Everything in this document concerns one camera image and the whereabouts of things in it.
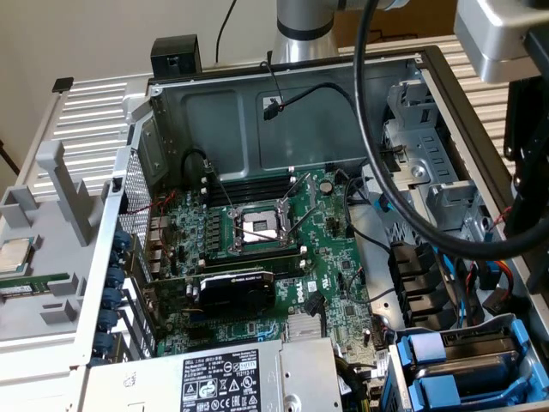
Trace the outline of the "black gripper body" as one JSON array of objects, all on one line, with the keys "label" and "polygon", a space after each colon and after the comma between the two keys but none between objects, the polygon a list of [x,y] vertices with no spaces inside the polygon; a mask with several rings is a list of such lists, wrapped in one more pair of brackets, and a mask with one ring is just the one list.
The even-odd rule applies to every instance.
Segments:
[{"label": "black gripper body", "polygon": [[540,73],[509,83],[505,158],[515,163],[517,172],[530,139],[548,113],[548,32],[527,32],[523,44]]}]

